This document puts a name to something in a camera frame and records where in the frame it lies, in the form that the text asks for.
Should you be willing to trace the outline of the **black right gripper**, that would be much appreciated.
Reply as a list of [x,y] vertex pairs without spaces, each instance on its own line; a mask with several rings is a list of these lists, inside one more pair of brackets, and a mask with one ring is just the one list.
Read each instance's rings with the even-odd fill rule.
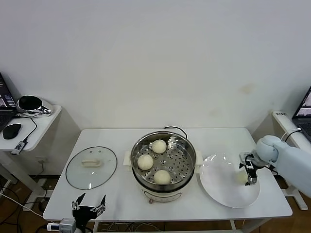
[[252,163],[252,160],[246,159],[244,163],[239,164],[239,169],[245,167],[247,173],[247,182],[245,186],[255,185],[257,183],[257,173],[256,173],[256,166]]

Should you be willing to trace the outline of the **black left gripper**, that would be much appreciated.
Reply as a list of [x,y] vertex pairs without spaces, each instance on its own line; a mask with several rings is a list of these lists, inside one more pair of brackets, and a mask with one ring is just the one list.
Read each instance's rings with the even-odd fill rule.
[[72,216],[76,222],[89,222],[90,220],[94,220],[97,218],[97,215],[101,215],[106,209],[106,195],[103,196],[100,204],[96,207],[80,206],[85,195],[86,193],[83,193],[76,199],[76,201],[71,203]]

